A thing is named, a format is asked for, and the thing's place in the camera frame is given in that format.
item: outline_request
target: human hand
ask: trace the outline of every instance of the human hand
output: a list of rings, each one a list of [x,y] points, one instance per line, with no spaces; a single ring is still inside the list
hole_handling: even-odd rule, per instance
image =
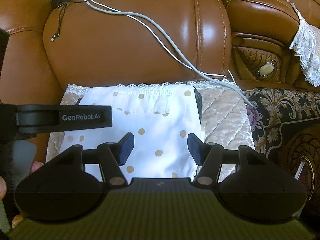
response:
[[[30,174],[41,168],[44,164],[41,162],[34,162],[30,169]],[[4,179],[0,177],[0,200],[2,200],[7,193],[7,184]],[[23,217],[21,214],[16,215],[12,220],[12,229],[15,228],[20,222],[22,222]]]

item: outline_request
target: robotic device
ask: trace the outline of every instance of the robotic device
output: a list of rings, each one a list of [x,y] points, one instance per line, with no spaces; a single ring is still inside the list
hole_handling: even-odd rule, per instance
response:
[[[0,239],[312,239],[298,217],[304,186],[247,146],[225,150],[188,135],[201,166],[190,178],[134,178],[119,166],[133,147],[127,133],[96,149],[73,145],[29,174],[37,133],[112,126],[110,106],[0,104],[0,175],[7,183]],[[99,164],[102,182],[85,172]],[[218,183],[222,164],[236,172]],[[25,219],[8,227],[20,212]]]

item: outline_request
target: garment pocket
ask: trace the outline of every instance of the garment pocket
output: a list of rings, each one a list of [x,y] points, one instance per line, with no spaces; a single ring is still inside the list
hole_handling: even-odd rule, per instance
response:
[[[138,90],[114,92],[112,108],[138,114],[169,114],[171,90]]]

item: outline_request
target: white polka dot fabric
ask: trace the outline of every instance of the white polka dot fabric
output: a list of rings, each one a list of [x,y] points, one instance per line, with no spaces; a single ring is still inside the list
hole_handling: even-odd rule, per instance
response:
[[[65,132],[60,153],[74,144],[93,149],[105,142],[118,142],[132,132],[133,151],[120,167],[128,183],[134,177],[193,180],[197,165],[187,137],[194,133],[204,141],[204,131],[192,85],[93,88],[80,105],[111,105],[113,127]],[[86,165],[86,172],[101,178],[97,165]]]

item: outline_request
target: lace trim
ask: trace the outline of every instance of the lace trim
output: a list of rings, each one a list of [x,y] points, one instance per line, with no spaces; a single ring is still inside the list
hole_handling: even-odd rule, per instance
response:
[[[229,85],[233,86],[234,88],[236,88],[238,90],[240,90],[240,88],[236,85],[235,82],[230,82],[227,79],[223,79],[221,81],[226,83],[226,84],[229,84]],[[147,85],[147,84],[139,84],[139,85],[130,84],[130,85],[127,85],[127,86],[119,84],[119,85],[116,85],[116,87],[156,87],[156,86],[166,86],[166,85],[180,85],[182,83],[183,82],[179,81],[179,82],[175,82],[173,84],[169,83],[169,82],[164,82],[162,84],[151,84],[151,85]],[[188,81],[187,85],[193,85],[197,90],[219,89],[219,88],[230,89],[230,88],[227,88],[227,87],[225,87],[223,85],[219,85],[219,84],[216,84],[216,83],[214,83],[212,81],[207,81],[207,80],[199,81],[199,82]],[[90,89],[92,89],[92,88],[81,87],[81,86],[77,86],[77,85],[73,84],[73,85],[68,85],[66,93],[73,93],[73,94],[76,94],[76,95],[79,95],[79,96],[84,96]]]
[[[320,85],[320,57],[316,54],[316,43],[320,41],[317,41],[311,25],[306,22],[295,5],[289,0],[286,1],[291,4],[300,20],[298,31],[289,49],[293,49],[295,56],[300,58],[306,81],[317,87]]]

